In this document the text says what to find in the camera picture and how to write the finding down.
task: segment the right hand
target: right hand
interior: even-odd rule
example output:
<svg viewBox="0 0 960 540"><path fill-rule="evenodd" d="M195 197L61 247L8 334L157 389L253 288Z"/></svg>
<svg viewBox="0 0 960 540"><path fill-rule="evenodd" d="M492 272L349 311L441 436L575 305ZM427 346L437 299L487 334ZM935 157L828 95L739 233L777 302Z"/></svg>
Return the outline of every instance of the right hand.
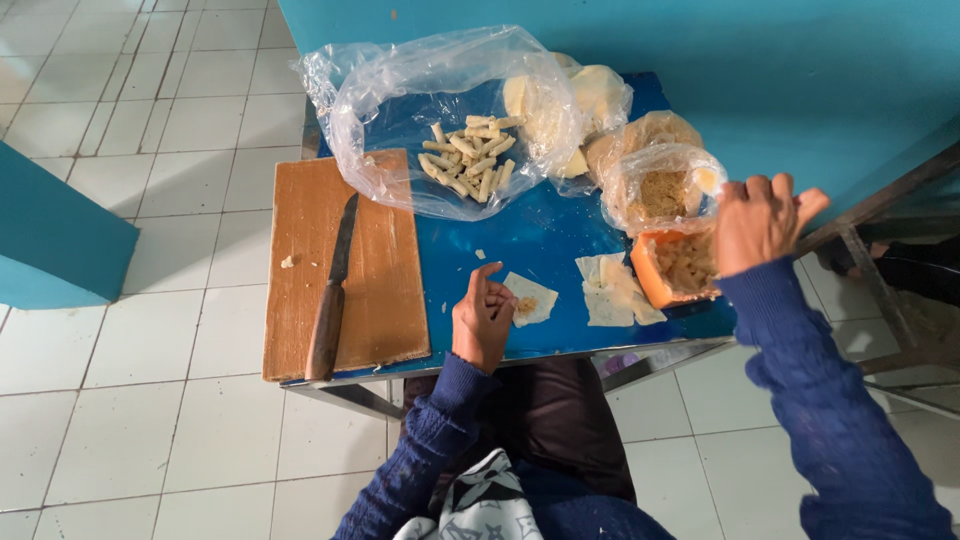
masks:
<svg viewBox="0 0 960 540"><path fill-rule="evenodd" d="M754 175L722 185L713 238L721 278L793 253L804 226L830 204L819 187L793 196L793 177Z"/></svg>
<svg viewBox="0 0 960 540"><path fill-rule="evenodd" d="M517 297L503 283L487 278L503 268L491 262L470 274L467 295L453 307L450 351L487 375L493 373L507 347Z"/></svg>

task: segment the teal wall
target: teal wall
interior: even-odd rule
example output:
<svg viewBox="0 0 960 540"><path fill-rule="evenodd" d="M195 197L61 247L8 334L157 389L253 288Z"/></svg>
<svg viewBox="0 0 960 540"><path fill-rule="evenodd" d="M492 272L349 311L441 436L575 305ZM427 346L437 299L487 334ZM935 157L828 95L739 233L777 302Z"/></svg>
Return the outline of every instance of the teal wall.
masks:
<svg viewBox="0 0 960 540"><path fill-rule="evenodd" d="M0 142L0 303L42 309L112 302L138 235Z"/></svg>
<svg viewBox="0 0 960 540"><path fill-rule="evenodd" d="M958 0L279 4L301 53L515 23L581 63L656 71L732 178L792 172L833 198L821 222L960 139Z"/></svg>

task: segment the ground filling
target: ground filling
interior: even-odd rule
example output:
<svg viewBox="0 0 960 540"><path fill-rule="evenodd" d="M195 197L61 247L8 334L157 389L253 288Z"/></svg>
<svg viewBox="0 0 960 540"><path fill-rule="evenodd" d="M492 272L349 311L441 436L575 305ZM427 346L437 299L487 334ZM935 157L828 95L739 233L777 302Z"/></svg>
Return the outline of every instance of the ground filling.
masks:
<svg viewBox="0 0 960 540"><path fill-rule="evenodd" d="M526 317L530 313L533 313L534 309L536 308L537 308L537 299L530 296L525 296L521 298L519 302L516 303L516 312L523 317Z"/></svg>
<svg viewBox="0 0 960 540"><path fill-rule="evenodd" d="M713 231L657 244L657 268L674 292L697 294L713 287Z"/></svg>
<svg viewBox="0 0 960 540"><path fill-rule="evenodd" d="M640 219L686 215L684 179L686 171L652 171L640 182L639 200L630 204L630 212Z"/></svg>

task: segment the navy blue knit sweater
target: navy blue knit sweater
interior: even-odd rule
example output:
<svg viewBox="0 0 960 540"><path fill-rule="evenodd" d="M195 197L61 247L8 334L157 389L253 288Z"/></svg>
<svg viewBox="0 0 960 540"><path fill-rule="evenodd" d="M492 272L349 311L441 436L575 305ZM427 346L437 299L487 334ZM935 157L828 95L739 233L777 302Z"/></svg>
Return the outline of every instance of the navy blue knit sweater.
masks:
<svg viewBox="0 0 960 540"><path fill-rule="evenodd" d="M810 538L952 539L950 513L933 484L844 361L830 326L810 309L781 258L719 280L733 302L736 338L761 350L747 376L773 392L772 405L790 434L797 470L817 490L800 504ZM430 396L407 414L408 434L357 497L335 538L392 538L427 502L447 461L476 440L477 404L493 378L454 355ZM516 465L544 538L551 540L672 538L653 518L625 501L592 494L580 482L529 464Z"/></svg>

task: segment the orange box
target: orange box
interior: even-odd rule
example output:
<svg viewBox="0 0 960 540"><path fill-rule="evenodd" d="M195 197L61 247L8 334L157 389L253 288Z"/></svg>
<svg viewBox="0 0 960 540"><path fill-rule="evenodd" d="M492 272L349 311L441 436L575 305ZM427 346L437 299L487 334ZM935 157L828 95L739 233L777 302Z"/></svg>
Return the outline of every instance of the orange box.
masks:
<svg viewBox="0 0 960 540"><path fill-rule="evenodd" d="M655 262L655 253L650 250L650 242L657 245L665 242L675 242L689 234L703 233L713 229L715 221L713 219L690 219L683 223L683 230L679 229L652 229L644 231L634 239L634 249L630 252L630 260L634 263L636 278L643 287L643 292L647 295L650 305L660 309L662 307L673 307L681 304L689 304L704 300L705 298L715 298L720 296L720 290L716 287L709 287L696 294L681 294L674 292L670 285L663 280L660 270Z"/></svg>

